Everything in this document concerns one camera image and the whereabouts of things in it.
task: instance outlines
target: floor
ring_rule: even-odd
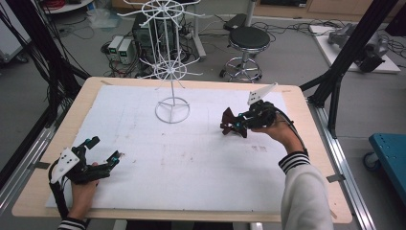
[[[62,13],[54,17],[59,27],[62,24],[79,22],[86,17],[85,11]],[[224,20],[229,15],[222,15]],[[268,25],[287,27],[309,20],[254,18]],[[114,35],[126,35],[132,27],[131,18],[119,18],[113,29],[90,29],[87,20],[71,26],[72,32],[62,38],[63,44],[78,63],[92,76],[109,74],[108,60],[101,52],[102,45]],[[191,72],[202,76],[186,76],[191,81],[226,81],[219,77],[222,65],[239,54],[227,48],[227,31],[222,30],[218,17],[201,19],[201,34],[207,58],[190,65]],[[321,76],[328,69],[314,37],[287,30],[283,34],[273,33],[276,40],[266,51],[256,57],[263,71],[260,83],[301,85]],[[406,39],[396,40],[406,44]],[[406,59],[393,52],[387,56],[396,64],[406,66]],[[363,166],[363,156],[372,151],[368,137],[376,132],[405,133],[406,121],[406,70],[401,67],[398,74],[362,74],[347,72],[342,82],[337,119],[337,136],[349,162],[352,174],[371,213],[376,229],[406,229],[405,206],[395,193],[386,174],[369,172]],[[47,107],[47,84],[39,76],[32,62],[12,61],[0,68],[0,167],[3,168]],[[314,88],[304,92],[310,96]],[[17,218],[11,213],[12,204],[18,197],[18,188],[9,206],[0,217],[1,229],[55,229],[58,218]],[[95,219],[89,229],[113,229],[114,221]],[[189,222],[175,222],[174,229],[190,229]],[[264,229],[281,229],[277,223],[264,223]],[[247,223],[235,223],[236,229],[248,229]],[[336,229],[360,229],[354,220],[349,224],[336,224]]]

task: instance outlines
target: striped sleeve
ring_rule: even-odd
[[[85,230],[85,223],[75,218],[65,218],[57,230]]]
[[[300,165],[309,165],[310,161],[307,154],[302,151],[295,151],[290,154],[287,154],[280,162],[279,166],[285,174],[289,172],[290,169],[293,169]]]

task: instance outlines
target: black stool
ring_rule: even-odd
[[[230,59],[220,72],[220,77],[229,75],[229,81],[240,79],[254,82],[262,78],[262,71],[256,61],[249,58],[269,47],[270,38],[267,32],[254,27],[239,27],[230,32],[230,46],[242,52],[242,57]]]

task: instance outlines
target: white sleeve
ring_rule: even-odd
[[[280,167],[286,173],[281,217],[284,230],[334,229],[328,207],[327,187],[308,156],[296,152],[284,157]]]

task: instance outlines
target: desk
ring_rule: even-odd
[[[72,146],[84,118],[96,99],[99,89],[103,85],[133,85],[133,86],[158,86],[159,80],[134,80],[91,78],[86,81],[77,99],[67,113],[51,144],[45,151],[41,162],[52,163],[63,148]],[[203,89],[232,89],[251,91],[263,87],[261,84],[208,82],[208,81],[182,81],[187,88]],[[169,87],[165,82],[162,87]],[[281,92],[290,119],[295,121],[295,126],[301,134],[309,151],[311,162],[324,176],[334,174],[326,150],[315,123],[308,110],[305,97],[297,86],[279,85],[276,92]],[[45,203],[50,195],[46,170],[36,169],[22,194],[14,204],[12,213],[18,217],[58,217],[55,208],[46,208]],[[351,222],[349,206],[337,182],[328,183],[329,206],[333,222]],[[280,214],[266,212],[230,212],[230,211],[165,211],[165,210],[119,210],[119,209],[94,209],[88,215],[96,219],[173,219],[173,220],[212,220],[212,221],[244,221],[266,222],[281,221]]]

